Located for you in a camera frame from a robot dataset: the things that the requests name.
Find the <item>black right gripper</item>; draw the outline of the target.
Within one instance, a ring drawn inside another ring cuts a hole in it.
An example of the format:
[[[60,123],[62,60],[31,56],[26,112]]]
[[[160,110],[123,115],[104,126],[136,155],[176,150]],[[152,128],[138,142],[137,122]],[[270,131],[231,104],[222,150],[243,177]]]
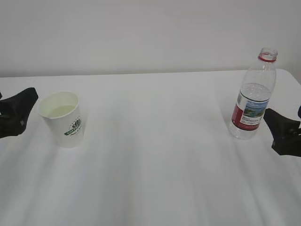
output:
[[[272,149],[279,155],[301,157],[301,122],[268,108],[264,121],[273,136]]]

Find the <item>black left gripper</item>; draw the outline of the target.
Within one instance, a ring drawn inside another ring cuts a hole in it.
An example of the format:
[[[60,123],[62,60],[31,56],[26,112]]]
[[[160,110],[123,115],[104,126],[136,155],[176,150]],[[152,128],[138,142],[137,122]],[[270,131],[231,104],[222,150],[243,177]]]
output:
[[[38,100],[35,88],[0,101],[0,138],[21,135],[27,127],[31,110]]]

